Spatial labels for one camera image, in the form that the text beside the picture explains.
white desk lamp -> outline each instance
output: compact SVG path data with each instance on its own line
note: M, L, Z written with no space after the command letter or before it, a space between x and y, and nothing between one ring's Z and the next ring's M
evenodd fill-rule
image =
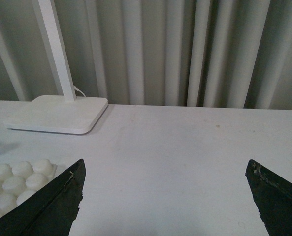
M62 33L52 0L32 0L53 74L59 78L63 96L44 95L8 117L10 129L84 134L106 109L106 98L76 97Z

egg carton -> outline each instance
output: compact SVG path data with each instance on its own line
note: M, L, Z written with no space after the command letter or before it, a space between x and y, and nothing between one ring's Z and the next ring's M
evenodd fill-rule
M48 159L0 164L0 218L53 180L56 169Z

curtain fold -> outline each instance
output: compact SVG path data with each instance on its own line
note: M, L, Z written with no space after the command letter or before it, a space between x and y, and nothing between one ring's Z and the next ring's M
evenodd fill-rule
M292 0L53 3L73 83L87 96L292 109ZM0 0L0 100L62 94L36 19L30 0Z

lamp base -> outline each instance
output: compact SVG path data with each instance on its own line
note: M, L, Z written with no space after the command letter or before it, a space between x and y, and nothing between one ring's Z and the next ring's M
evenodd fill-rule
M12 114L4 124L10 129L84 134L92 129L107 106L106 98L78 97L66 102L63 96L43 95Z

table surface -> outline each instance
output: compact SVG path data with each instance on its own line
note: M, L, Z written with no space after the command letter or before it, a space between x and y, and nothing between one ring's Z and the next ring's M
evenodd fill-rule
M109 105L85 135L6 129L24 105L0 101L0 163L84 159L71 236L267 236L249 159L292 182L292 111Z

